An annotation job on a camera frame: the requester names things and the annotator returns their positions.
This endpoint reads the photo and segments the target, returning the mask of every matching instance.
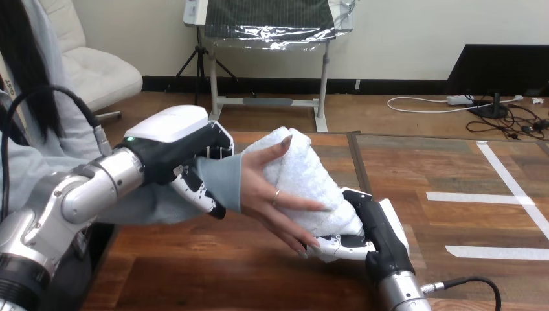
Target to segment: black robot grip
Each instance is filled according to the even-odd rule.
[[[366,256],[366,269],[376,285],[399,271],[415,274],[408,251],[396,236],[381,205],[373,202],[370,196],[352,190],[343,192],[343,196],[357,209],[364,237],[374,243],[376,252]]]

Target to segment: long black hair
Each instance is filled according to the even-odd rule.
[[[0,0],[0,52],[21,92],[50,84],[42,53],[21,0]],[[58,137],[63,135],[53,93],[29,97],[27,105],[44,140],[48,129]]]

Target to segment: power strip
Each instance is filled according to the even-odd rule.
[[[446,102],[450,106],[472,104],[473,101],[470,99],[467,99],[468,97],[475,99],[472,96],[466,97],[465,95],[446,96]]]

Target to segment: woman's hand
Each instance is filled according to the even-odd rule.
[[[301,257],[306,258],[305,248],[300,242],[318,247],[318,241],[311,233],[276,209],[275,205],[300,211],[325,211],[325,207],[319,202],[299,198],[282,191],[276,195],[278,189],[263,176],[264,166],[282,157],[288,151],[291,138],[291,136],[288,136],[280,144],[243,156],[240,192],[241,212],[261,222],[268,230],[288,244],[291,249]]]

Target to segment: monitor stand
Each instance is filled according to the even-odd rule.
[[[490,105],[482,108],[469,109],[469,112],[486,119],[501,119],[501,118],[507,117],[507,114],[508,114],[507,107],[503,106],[500,103],[499,93],[494,94],[494,105]]]

